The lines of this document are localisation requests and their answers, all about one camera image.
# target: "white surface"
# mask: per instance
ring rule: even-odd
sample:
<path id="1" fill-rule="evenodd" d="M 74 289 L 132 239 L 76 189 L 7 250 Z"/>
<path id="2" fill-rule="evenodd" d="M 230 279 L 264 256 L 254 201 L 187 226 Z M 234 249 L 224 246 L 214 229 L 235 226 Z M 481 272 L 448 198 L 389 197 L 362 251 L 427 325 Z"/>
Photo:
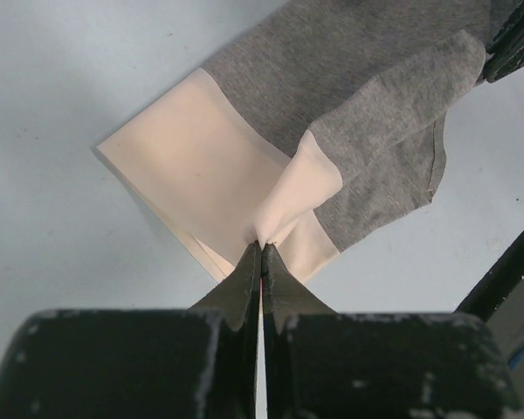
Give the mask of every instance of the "white surface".
<path id="1" fill-rule="evenodd" d="M 215 284 L 92 149 L 281 3 L 0 2 L 0 358 L 37 310 L 185 307 Z M 524 69 L 445 138 L 434 203 L 309 283 L 333 308 L 451 310 L 523 230 Z"/>

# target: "gray cloth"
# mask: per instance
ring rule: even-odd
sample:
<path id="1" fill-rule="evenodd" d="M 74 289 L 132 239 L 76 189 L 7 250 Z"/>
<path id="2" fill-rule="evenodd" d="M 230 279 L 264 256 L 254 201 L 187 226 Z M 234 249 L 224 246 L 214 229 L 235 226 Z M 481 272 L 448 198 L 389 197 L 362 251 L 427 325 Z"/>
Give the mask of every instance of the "gray cloth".
<path id="1" fill-rule="evenodd" d="M 343 251 L 431 201 L 444 114 L 479 76 L 492 14 L 490 0 L 293 0 L 203 68 L 286 155 L 314 133 L 344 185 L 315 213 Z"/>

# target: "folded cloth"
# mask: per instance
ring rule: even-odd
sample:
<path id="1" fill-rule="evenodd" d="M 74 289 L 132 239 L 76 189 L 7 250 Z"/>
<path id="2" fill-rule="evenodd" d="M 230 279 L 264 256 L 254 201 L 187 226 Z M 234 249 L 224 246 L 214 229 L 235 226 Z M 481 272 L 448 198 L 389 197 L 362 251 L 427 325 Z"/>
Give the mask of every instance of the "folded cloth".
<path id="1" fill-rule="evenodd" d="M 217 280 L 275 243 L 306 281 L 431 202 L 490 0 L 293 0 L 99 146 Z"/>

